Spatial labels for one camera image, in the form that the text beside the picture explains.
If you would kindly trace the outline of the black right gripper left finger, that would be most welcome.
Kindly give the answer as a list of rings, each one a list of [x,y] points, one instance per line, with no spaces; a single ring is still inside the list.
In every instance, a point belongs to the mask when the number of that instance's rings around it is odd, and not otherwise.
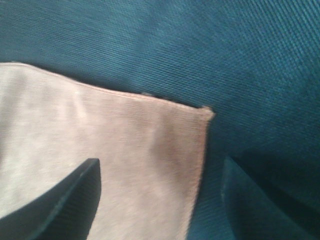
[[[85,240],[101,197],[101,167],[89,158],[40,197],[0,219],[2,240]]]

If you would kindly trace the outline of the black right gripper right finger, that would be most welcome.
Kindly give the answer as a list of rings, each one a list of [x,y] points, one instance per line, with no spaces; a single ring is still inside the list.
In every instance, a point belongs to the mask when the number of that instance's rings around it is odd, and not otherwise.
[[[318,240],[320,213],[226,157],[221,197],[237,240]]]

